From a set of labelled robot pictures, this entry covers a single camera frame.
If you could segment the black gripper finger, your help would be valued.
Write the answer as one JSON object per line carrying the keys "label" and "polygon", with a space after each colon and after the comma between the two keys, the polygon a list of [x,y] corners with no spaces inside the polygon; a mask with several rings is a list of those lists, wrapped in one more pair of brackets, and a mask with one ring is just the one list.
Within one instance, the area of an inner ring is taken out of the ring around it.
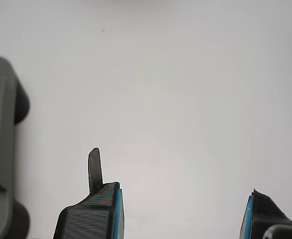
{"label": "black gripper finger", "polygon": [[292,220],[269,196],[254,190],[248,198],[239,237],[292,239]]}
{"label": "black gripper finger", "polygon": [[89,195],[61,211],[55,239],[122,239],[124,206],[118,182],[103,183],[100,151],[88,156]]}

